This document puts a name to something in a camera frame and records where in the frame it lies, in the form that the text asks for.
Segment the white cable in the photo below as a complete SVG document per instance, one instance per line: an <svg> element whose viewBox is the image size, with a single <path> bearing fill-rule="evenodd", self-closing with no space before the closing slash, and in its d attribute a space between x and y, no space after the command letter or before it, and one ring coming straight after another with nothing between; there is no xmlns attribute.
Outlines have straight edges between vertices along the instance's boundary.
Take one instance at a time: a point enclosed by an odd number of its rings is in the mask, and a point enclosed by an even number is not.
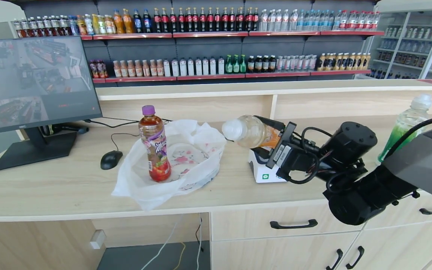
<svg viewBox="0 0 432 270"><path fill-rule="evenodd" d="M203 242L202 234L203 234L203 219L201 218L201 213L199 213L199 248L198 248L198 256L196 257L196 270L199 270L199 253L201 253L201 243Z"/></svg>
<svg viewBox="0 0 432 270"><path fill-rule="evenodd" d="M173 236L174 233L174 229L176 229L176 226L178 225L178 223L181 221L181 218L183 217L183 214L181 214L180 218L178 219L178 221L174 224L173 230L171 231L171 234L169 235L168 239L166 239L166 241L164 242L163 246L159 249L159 251L157 252L156 256L154 256L151 260L149 260L148 263L146 263L146 265L144 265L141 270L143 270L144 268L146 268L146 266L148 266L154 259L156 259L159 254L161 253L161 250L163 250L164 246L166 246L166 244L168 243L168 241L171 239L171 236Z"/></svg>

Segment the white plastic bag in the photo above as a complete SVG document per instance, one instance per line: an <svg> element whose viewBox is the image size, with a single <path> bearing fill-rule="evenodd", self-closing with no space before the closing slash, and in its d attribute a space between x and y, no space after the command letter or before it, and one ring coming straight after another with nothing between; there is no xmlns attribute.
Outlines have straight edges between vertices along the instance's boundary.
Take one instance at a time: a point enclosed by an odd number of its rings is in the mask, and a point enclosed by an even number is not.
<svg viewBox="0 0 432 270"><path fill-rule="evenodd" d="M219 172L226 139L207 123L177 120L165 125L171 176L156 183L148 172L146 147L141 139L132 146L118 172L114 196L133 198L143 210L152 210L175 195L188 194Z"/></svg>

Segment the robotic arm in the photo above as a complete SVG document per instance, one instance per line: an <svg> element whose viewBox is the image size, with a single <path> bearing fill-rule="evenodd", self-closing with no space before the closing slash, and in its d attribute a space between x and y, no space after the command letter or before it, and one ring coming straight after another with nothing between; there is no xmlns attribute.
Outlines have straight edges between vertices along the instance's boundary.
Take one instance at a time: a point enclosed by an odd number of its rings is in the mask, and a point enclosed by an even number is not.
<svg viewBox="0 0 432 270"><path fill-rule="evenodd" d="M364 125L344 122L332 135L314 127L294 132L296 124L257 116L264 124L280 130L280 140L271 151L252 149L263 159L266 167L279 167L276 175L288 182L303 184L317 177L326 182L323 195L329 208L341 222L360 225L381 213L387 205L398 205L408 195L418 198L421 188L432 194L432 130L394 151L411 133L432 123L425 121L409 130L386 155L374 171L367 173L362 156L377 143L375 133ZM330 138L318 147L305 139L307 130L317 130ZM305 171L309 175L302 181L293 180L290 171Z"/></svg>

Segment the mouse cable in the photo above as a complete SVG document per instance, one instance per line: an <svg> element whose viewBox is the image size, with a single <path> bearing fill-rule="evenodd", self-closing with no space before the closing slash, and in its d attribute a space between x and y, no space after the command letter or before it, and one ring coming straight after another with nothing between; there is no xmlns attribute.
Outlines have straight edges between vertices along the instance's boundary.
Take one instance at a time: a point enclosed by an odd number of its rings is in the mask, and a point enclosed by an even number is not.
<svg viewBox="0 0 432 270"><path fill-rule="evenodd" d="M116 151L119 151L120 149L119 149L118 145L116 145L116 143L114 142L113 135L122 135L122 134L131 135L133 137L139 136L139 134L134 135L134 134L131 134L131 133L113 133L113 134L111 134L111 141L113 142L114 146L116 147Z"/></svg>

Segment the purple bottle cap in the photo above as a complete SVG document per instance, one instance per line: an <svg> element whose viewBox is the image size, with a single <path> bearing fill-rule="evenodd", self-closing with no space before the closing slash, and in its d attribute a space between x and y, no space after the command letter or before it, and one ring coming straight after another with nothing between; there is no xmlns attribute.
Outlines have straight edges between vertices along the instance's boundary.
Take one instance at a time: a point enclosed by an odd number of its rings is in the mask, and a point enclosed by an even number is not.
<svg viewBox="0 0 432 270"><path fill-rule="evenodd" d="M153 115L155 114L155 107L152 105L145 105L142 107L142 114L143 115Z"/></svg>

